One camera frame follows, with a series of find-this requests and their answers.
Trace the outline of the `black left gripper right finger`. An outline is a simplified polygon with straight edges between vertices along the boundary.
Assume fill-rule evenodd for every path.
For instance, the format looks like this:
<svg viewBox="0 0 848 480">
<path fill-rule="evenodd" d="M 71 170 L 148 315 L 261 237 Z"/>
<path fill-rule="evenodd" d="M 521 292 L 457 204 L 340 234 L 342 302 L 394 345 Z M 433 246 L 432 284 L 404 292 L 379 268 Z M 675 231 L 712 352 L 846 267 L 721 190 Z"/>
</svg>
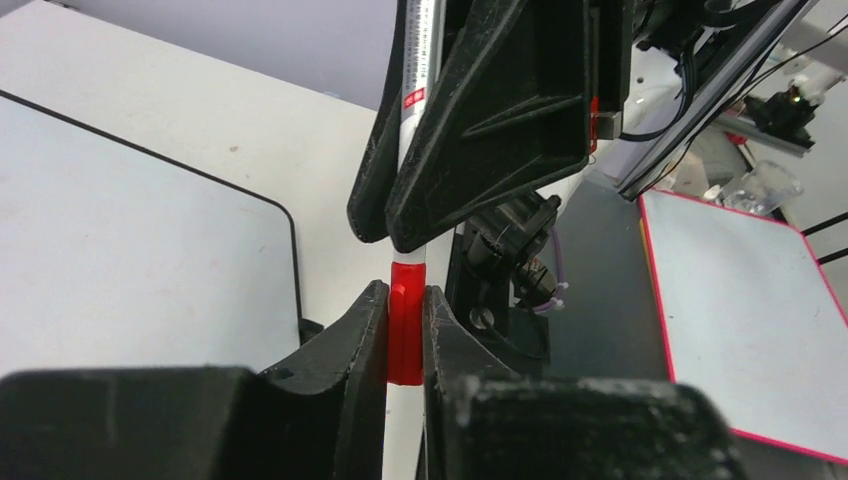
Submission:
<svg viewBox="0 0 848 480">
<path fill-rule="evenodd" d="M 662 381 L 522 376 L 456 319 L 443 291 L 422 313 L 427 479 L 743 479 L 723 418 Z"/>
</svg>

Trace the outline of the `white marker pen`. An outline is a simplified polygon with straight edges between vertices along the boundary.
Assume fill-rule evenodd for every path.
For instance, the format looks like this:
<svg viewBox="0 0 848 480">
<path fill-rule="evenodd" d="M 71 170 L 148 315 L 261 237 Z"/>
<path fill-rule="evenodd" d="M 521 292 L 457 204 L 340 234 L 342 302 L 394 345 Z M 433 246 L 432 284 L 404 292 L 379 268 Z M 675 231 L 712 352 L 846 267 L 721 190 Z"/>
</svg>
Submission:
<svg viewBox="0 0 848 480">
<path fill-rule="evenodd" d="M 442 64 L 446 1 L 407 2 L 404 23 L 398 170 L 401 170 Z"/>
</svg>

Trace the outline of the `red marker cap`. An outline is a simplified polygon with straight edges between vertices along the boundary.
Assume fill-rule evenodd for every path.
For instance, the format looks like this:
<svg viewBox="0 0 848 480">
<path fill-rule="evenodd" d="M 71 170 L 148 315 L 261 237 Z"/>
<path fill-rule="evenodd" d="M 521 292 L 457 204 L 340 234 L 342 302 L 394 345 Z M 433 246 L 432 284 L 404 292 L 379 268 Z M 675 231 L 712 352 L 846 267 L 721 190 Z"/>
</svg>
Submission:
<svg viewBox="0 0 848 480">
<path fill-rule="evenodd" d="M 401 386 L 423 382 L 422 312 L 426 265 L 393 262 L 388 301 L 387 381 Z"/>
</svg>

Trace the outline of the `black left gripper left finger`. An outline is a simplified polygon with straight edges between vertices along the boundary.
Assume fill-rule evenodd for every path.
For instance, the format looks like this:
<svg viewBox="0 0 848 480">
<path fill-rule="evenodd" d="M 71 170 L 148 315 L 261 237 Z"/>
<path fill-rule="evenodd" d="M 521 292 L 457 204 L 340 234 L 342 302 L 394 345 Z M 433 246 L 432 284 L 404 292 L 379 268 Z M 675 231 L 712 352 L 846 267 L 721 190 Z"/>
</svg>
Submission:
<svg viewBox="0 0 848 480">
<path fill-rule="evenodd" d="M 36 370 L 1 382 L 5 479 L 377 479 L 389 288 L 266 370 Z"/>
</svg>

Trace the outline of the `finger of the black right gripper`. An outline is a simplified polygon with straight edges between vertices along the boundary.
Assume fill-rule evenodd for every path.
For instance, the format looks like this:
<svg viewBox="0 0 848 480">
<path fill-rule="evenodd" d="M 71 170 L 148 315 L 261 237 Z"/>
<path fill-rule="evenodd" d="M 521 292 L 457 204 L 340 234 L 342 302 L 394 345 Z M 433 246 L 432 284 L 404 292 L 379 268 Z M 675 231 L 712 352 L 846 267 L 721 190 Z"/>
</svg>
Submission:
<svg viewBox="0 0 848 480">
<path fill-rule="evenodd" d="M 397 0 L 382 98 L 347 202 L 349 224 L 364 243 L 388 236 L 385 208 L 398 170 L 406 12 L 407 1 Z"/>
<path fill-rule="evenodd" d="M 385 208 L 408 253 L 581 170 L 590 150 L 586 1 L 472 1 Z"/>
</svg>

